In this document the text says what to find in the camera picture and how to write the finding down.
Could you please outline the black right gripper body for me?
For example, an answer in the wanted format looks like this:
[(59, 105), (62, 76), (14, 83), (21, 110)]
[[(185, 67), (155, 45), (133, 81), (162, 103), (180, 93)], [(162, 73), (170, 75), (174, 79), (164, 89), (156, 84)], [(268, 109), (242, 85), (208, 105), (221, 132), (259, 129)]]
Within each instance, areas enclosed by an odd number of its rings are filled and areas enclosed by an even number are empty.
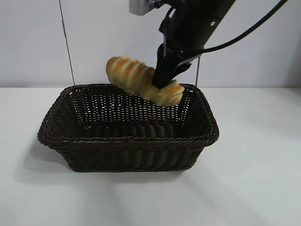
[(202, 55), (204, 46), (224, 19), (233, 0), (165, 0), (171, 6), (161, 22), (162, 61), (184, 64)]

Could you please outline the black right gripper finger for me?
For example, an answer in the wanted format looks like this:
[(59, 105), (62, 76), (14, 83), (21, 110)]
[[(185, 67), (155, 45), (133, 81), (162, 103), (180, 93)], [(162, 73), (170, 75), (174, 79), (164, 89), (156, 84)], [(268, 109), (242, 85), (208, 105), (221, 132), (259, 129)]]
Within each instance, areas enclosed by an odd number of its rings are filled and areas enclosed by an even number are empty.
[(185, 71), (187, 71), (191, 67), (191, 63), (185, 63), (178, 66), (174, 72), (174, 76), (177, 76)]
[(174, 72), (180, 60), (176, 53), (170, 49), (164, 54), (164, 44), (157, 50), (157, 64), (152, 78), (152, 84), (158, 89), (165, 87), (174, 77)]

